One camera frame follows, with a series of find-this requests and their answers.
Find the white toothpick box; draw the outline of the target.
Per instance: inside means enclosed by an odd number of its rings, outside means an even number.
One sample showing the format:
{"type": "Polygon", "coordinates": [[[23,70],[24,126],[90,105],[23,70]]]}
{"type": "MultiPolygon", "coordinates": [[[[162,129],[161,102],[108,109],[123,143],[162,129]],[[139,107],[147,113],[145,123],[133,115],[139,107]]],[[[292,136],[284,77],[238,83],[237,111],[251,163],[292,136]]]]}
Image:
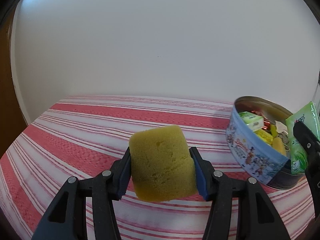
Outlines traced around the white toothpick box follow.
{"type": "Polygon", "coordinates": [[[283,132],[288,133],[286,125],[284,125],[282,122],[279,122],[279,121],[275,121],[275,123],[276,123],[275,126],[276,126],[277,133],[283,133],[283,132]]]}

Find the yellow sponge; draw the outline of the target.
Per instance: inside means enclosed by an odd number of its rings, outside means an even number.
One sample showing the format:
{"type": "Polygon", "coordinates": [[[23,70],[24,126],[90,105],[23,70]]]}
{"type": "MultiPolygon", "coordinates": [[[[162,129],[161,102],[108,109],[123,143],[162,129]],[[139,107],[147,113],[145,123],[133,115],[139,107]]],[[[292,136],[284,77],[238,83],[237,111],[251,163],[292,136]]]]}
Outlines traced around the yellow sponge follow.
{"type": "Polygon", "coordinates": [[[197,193],[195,164],[179,126],[136,132],[129,139],[135,193],[146,202],[164,202],[197,193]]]}
{"type": "Polygon", "coordinates": [[[286,156],[286,149],[285,145],[280,137],[276,137],[273,139],[272,147],[274,150],[282,154],[283,156],[286,156]]]}

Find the blue round cookie tin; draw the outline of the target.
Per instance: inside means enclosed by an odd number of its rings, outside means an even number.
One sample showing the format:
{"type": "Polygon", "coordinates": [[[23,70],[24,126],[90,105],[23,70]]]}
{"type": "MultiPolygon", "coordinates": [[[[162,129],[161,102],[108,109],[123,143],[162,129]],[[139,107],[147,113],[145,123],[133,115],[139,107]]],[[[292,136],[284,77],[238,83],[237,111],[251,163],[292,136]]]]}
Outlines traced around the blue round cookie tin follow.
{"type": "Polygon", "coordinates": [[[235,160],[260,183],[281,190],[294,187],[304,174],[292,174],[290,158],[259,138],[242,120],[241,112],[261,114],[270,124],[284,123],[292,113],[272,101],[242,96],[234,102],[226,140],[235,160]]]}

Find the red white striped bedspread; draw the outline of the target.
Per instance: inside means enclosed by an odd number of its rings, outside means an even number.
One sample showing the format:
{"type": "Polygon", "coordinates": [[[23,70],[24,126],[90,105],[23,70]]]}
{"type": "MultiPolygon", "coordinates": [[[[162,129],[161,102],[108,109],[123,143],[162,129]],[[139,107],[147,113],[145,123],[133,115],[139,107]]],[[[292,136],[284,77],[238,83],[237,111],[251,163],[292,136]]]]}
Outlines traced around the red white striped bedspread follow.
{"type": "MultiPolygon", "coordinates": [[[[54,195],[71,176],[87,179],[109,169],[131,135],[178,125],[189,147],[197,147],[216,170],[236,179],[247,174],[226,141],[233,101],[151,96],[70,96],[36,118],[1,158],[1,210],[18,239],[31,239],[54,195]]],[[[263,186],[291,239],[314,220],[305,178],[288,190],[263,186]]],[[[136,197],[132,182],[114,202],[122,239],[202,239],[210,202],[198,194],[169,202],[136,197]]]]}

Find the yellow box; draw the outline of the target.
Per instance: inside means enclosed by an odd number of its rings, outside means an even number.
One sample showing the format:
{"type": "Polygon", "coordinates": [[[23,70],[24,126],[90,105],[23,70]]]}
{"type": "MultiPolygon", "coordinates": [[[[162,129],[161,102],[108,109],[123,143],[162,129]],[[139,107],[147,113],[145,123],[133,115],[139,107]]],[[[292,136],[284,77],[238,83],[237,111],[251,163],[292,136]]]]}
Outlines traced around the yellow box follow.
{"type": "Polygon", "coordinates": [[[254,132],[263,142],[268,145],[272,145],[273,143],[273,136],[265,131],[264,129],[259,129],[254,132]]]}

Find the brown wooden door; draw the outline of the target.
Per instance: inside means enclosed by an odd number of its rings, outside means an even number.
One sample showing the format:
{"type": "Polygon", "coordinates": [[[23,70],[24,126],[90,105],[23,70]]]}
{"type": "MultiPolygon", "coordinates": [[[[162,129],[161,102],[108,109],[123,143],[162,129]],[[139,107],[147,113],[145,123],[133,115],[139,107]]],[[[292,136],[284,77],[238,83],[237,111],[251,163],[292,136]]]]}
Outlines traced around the brown wooden door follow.
{"type": "Polygon", "coordinates": [[[1,26],[1,72],[0,72],[0,155],[27,127],[22,114],[11,73],[10,45],[14,15],[11,14],[1,26]]]}

